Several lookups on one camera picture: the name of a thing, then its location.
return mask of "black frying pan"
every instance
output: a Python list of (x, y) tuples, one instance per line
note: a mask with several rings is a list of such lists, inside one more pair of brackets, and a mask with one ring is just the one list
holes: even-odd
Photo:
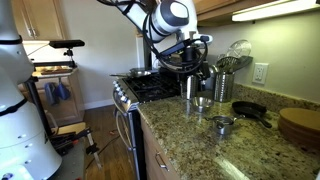
[(267, 112), (267, 108), (264, 106), (247, 101), (237, 101), (232, 103), (232, 108), (237, 114), (245, 115), (248, 118), (258, 119), (267, 128), (272, 127), (269, 122), (262, 118), (262, 116)]

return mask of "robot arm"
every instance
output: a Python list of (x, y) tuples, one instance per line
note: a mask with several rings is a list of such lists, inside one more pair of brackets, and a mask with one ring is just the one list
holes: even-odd
[[(198, 70), (206, 58), (207, 44), (212, 37), (198, 33), (197, 16), (192, 0), (163, 0), (152, 12), (145, 12), (146, 5), (136, 0), (98, 0), (108, 5), (116, 6), (142, 32), (145, 41), (159, 61), (169, 70), (176, 73), (189, 73)], [(161, 42), (167, 36), (175, 33), (177, 44), (158, 52), (154, 43)], [(182, 61), (171, 62), (170, 56), (179, 53)], [(167, 65), (178, 67), (170, 69)]]

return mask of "pan handle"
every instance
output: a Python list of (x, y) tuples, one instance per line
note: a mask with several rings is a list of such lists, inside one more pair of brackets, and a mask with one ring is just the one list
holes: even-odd
[(261, 116), (256, 116), (256, 117), (264, 125), (264, 127), (272, 128), (272, 125), (268, 121), (264, 120)]

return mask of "gas stove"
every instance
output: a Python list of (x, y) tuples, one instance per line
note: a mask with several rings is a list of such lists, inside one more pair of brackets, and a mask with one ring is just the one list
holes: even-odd
[(126, 112), (135, 110), (139, 103), (180, 95), (179, 83), (159, 73), (138, 78), (122, 78), (113, 84), (114, 100), (121, 103)]

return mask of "drawer handle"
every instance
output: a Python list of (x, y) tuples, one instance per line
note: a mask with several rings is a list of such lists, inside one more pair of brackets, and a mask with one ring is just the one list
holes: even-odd
[(169, 171), (168, 166), (166, 165), (166, 163), (164, 163), (159, 152), (156, 153), (156, 161), (157, 161), (158, 165), (160, 166), (160, 168), (165, 168), (167, 171)]

